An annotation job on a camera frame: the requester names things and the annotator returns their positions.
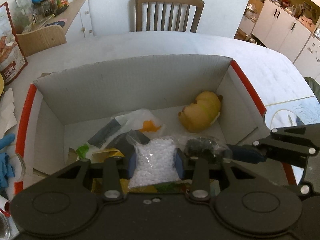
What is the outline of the yellow tissue box holder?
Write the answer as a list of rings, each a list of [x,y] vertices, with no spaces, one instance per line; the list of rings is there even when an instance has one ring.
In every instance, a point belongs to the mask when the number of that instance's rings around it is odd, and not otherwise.
[[[0,74],[0,96],[2,96],[2,94],[4,93],[4,86],[5,86],[4,79],[3,79],[3,76]]]

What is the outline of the green jacket on chair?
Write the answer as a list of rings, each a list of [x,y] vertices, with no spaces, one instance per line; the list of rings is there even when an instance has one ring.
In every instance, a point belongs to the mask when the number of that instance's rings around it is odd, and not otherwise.
[[[315,97],[320,102],[320,84],[311,77],[305,77],[304,80],[307,82]]]

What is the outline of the hotdog plush toy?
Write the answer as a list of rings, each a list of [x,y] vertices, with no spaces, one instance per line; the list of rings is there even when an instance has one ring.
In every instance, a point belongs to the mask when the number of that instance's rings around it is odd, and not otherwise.
[[[222,101],[222,95],[204,91],[178,113],[179,121],[188,132],[202,132],[218,119]]]

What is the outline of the white sideboard cabinet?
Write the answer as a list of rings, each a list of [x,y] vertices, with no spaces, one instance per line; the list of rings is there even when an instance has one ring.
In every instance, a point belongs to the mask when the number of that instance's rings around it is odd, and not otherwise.
[[[23,34],[18,42],[26,57],[65,43],[75,43],[93,38],[94,31],[88,0],[74,0],[55,17],[48,17],[44,24]]]

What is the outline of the white wall cabinet unit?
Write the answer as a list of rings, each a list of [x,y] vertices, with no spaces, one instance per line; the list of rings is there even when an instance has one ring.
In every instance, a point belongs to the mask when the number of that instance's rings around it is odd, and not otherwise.
[[[319,78],[319,0],[249,0],[236,36],[285,55]]]

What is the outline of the red white snack bag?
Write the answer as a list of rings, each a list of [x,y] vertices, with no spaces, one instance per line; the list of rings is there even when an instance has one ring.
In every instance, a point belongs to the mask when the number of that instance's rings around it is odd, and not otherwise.
[[[4,84],[14,81],[28,61],[21,50],[16,31],[9,12],[8,3],[1,4],[1,77]]]

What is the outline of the yellow small box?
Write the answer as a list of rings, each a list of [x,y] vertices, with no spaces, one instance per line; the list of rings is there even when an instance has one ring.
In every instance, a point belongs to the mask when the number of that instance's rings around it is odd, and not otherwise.
[[[96,152],[93,152],[92,154],[92,162],[93,163],[103,163],[105,159],[108,158],[122,158],[124,155],[122,152],[116,148],[106,148],[103,150],[99,150]]]

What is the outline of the wooden dining chair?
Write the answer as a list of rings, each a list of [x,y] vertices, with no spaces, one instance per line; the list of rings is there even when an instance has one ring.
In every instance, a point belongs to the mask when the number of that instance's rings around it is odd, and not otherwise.
[[[135,0],[136,31],[195,33],[204,9],[203,0]]]

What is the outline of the white tissue pack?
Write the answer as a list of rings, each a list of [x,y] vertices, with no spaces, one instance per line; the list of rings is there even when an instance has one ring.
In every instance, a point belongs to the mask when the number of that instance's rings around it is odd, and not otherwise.
[[[164,122],[149,109],[138,109],[113,116],[110,121],[93,135],[85,144],[76,149],[79,159],[92,160],[93,152],[111,148],[110,143],[120,135],[138,131],[153,139],[164,133]]]

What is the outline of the white beads plastic bag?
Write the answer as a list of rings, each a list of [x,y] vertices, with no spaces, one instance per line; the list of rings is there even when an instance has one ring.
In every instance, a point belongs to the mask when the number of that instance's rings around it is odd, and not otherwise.
[[[137,188],[179,180],[175,168],[177,147],[171,137],[160,137],[142,143],[135,131],[126,136],[134,146],[136,168],[129,188]]]

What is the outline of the blue rubber glove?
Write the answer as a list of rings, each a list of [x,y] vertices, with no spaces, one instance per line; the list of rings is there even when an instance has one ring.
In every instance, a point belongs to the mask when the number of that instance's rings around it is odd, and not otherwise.
[[[8,135],[5,135],[1,139],[1,150],[5,147],[9,146],[15,139],[15,135],[10,133]],[[9,163],[9,156],[7,153],[3,152],[1,153],[1,173],[0,173],[0,180],[1,180],[1,189],[7,188],[8,178],[14,177],[14,169],[12,165]]]

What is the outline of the red cardboard box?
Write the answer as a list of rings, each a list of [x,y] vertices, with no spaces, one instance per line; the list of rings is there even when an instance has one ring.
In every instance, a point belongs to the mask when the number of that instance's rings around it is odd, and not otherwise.
[[[22,113],[16,152],[28,172],[52,174],[76,149],[116,117],[123,130],[153,121],[162,136],[186,137],[178,114],[202,92],[222,96],[220,115],[201,132],[227,144],[268,135],[266,103],[239,61],[217,55],[129,57],[51,71],[20,84]]]

